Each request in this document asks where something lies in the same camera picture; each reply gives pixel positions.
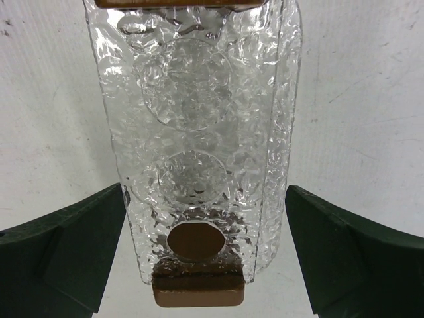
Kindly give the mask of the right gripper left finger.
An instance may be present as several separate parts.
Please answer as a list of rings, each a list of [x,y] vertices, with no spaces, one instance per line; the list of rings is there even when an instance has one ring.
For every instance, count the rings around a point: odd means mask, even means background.
[[[2,317],[98,313],[125,220],[120,184],[1,231]]]

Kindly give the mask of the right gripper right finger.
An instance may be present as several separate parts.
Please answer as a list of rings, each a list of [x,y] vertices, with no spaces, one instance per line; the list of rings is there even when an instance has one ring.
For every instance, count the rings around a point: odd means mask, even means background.
[[[422,317],[423,238],[371,221],[295,185],[286,213],[318,317]]]

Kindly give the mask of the clear glass tray wooden handles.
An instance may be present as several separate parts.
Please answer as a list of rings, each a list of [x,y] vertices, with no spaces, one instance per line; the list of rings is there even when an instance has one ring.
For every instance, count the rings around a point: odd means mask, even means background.
[[[296,1],[85,1],[142,281],[240,305],[273,261],[299,65]]]

